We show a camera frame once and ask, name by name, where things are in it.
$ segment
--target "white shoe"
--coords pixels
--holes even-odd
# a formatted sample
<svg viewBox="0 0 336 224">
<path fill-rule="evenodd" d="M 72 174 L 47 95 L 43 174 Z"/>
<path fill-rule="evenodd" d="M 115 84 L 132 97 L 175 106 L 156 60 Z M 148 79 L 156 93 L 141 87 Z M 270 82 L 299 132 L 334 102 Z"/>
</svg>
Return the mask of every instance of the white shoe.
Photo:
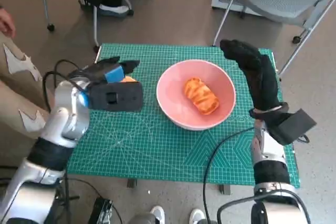
<svg viewBox="0 0 336 224">
<path fill-rule="evenodd" d="M 125 6 L 125 5 L 118 6 L 118 7 L 110 7 L 110 6 L 107 6 L 107 5 L 100 5 L 99 9 L 106 10 L 108 12 L 112 12 L 112 13 L 116 13 L 116 14 L 128 13 L 128 11 L 130 10 L 130 8 L 128 6 Z"/>
<path fill-rule="evenodd" d="M 155 206 L 152 208 L 151 213 L 160 221 L 160 224 L 164 224 L 164 211 L 160 206 Z"/>
<path fill-rule="evenodd" d="M 204 213 L 200 209 L 194 209 L 190 214 L 189 224 L 197 224 L 203 219 L 205 219 Z"/>
</svg>

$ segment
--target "bowl rim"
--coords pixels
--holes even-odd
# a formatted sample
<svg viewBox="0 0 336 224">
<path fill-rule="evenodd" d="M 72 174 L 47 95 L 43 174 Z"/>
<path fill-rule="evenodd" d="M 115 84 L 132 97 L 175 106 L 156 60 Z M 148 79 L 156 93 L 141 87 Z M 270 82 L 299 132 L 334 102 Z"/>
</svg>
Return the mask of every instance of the bowl rim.
<svg viewBox="0 0 336 224">
<path fill-rule="evenodd" d="M 157 94 L 158 94 L 158 89 L 159 89 L 159 84 L 160 84 L 160 81 L 162 80 L 162 77 L 164 76 L 164 74 L 165 74 L 169 69 L 171 69 L 172 67 L 175 67 L 175 66 L 177 66 L 177 65 L 179 65 L 179 64 L 182 64 L 182 63 L 184 63 L 184 62 L 188 62 L 188 61 L 199 61 L 199 62 L 204 62 L 204 63 L 210 64 L 210 65 L 212 65 L 212 66 L 218 68 L 221 72 L 223 72 L 223 73 L 226 75 L 226 77 L 229 79 L 229 83 L 231 84 L 231 86 L 232 86 L 232 88 L 233 88 L 233 94 L 234 94 L 234 97 L 233 97 L 233 105 L 232 105 L 232 108 L 230 109 L 230 112 L 228 113 L 228 115 L 227 115 L 226 117 L 224 117 L 224 118 L 223 118 L 222 120 L 220 120 L 219 122 L 214 123 L 214 124 L 212 124 L 212 125 L 206 127 L 206 129 L 210 129 L 210 128 L 212 128 L 212 127 L 215 127 L 215 126 L 217 126 L 217 125 L 223 123 L 223 122 L 224 122 L 224 121 L 231 115 L 233 109 L 234 109 L 235 106 L 236 106 L 236 88 L 235 88 L 235 86 L 234 86 L 234 84 L 233 84 L 233 82 L 232 82 L 230 76 L 224 71 L 224 69 L 222 69 L 222 68 L 219 67 L 218 65 L 216 65 L 216 64 L 214 64 L 214 63 L 212 63 L 212 62 L 206 61 L 206 60 L 198 60 L 198 59 L 183 60 L 183 61 L 179 61 L 179 62 L 177 62 L 177 63 L 171 65 L 170 67 L 168 67 L 168 68 L 161 74 L 161 76 L 160 76 L 160 78 L 159 78 L 159 81 L 158 81 L 158 83 L 157 83 L 157 85 L 156 85 L 156 100 L 157 100 L 157 102 L 159 103 L 159 106 L 160 106 L 161 110 L 163 111 L 163 113 L 164 113 L 164 114 L 165 114 L 171 121 L 173 121 L 173 122 L 177 122 L 178 124 L 182 125 L 182 127 L 187 127 L 187 128 L 192 128 L 192 129 L 203 129 L 203 128 L 204 128 L 204 126 L 192 126 L 192 125 L 189 125 L 189 124 L 182 123 L 182 122 L 180 122 L 179 120 L 173 120 L 173 119 L 167 114 L 167 112 L 162 108 L 162 105 L 161 105 L 161 103 L 160 103 L 159 97 L 158 97 L 158 95 L 157 95 Z"/>
</svg>

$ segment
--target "pastry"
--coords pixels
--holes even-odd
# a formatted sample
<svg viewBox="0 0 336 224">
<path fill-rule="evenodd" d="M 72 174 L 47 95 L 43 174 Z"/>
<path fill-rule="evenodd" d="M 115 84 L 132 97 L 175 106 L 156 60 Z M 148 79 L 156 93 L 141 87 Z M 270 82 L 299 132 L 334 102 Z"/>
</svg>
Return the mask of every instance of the pastry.
<svg viewBox="0 0 336 224">
<path fill-rule="evenodd" d="M 191 78 L 184 85 L 184 94 L 193 102 L 198 110 L 209 115 L 219 106 L 218 97 L 200 78 Z"/>
</svg>

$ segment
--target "khaki pants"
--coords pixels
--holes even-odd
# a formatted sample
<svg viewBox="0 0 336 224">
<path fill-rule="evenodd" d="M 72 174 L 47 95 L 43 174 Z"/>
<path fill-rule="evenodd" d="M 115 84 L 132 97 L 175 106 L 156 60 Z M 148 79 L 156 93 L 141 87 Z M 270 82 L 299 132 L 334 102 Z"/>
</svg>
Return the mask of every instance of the khaki pants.
<svg viewBox="0 0 336 224">
<path fill-rule="evenodd" d="M 30 138 L 48 117 L 39 71 L 10 38 L 0 32 L 0 122 Z M 50 104 L 53 95 L 48 92 Z"/>
</svg>

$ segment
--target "shoe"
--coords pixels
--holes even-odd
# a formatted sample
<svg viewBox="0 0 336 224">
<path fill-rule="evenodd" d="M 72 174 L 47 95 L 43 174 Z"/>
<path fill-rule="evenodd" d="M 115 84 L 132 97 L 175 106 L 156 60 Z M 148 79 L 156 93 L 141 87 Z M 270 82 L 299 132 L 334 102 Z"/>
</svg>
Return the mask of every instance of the shoe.
<svg viewBox="0 0 336 224">
<path fill-rule="evenodd" d="M 160 221 L 160 224 L 164 224 L 164 211 L 160 206 L 155 206 L 151 210 L 151 214 L 154 214 L 155 217 Z"/>
<path fill-rule="evenodd" d="M 197 224 L 200 220 L 204 220 L 205 215 L 200 209 L 194 209 L 189 218 L 189 224 Z"/>
<path fill-rule="evenodd" d="M 106 16 L 114 16 L 114 17 L 124 17 L 127 16 L 130 8 L 128 6 L 122 5 L 118 7 L 110 7 L 107 5 L 99 6 L 99 13 Z"/>
</svg>

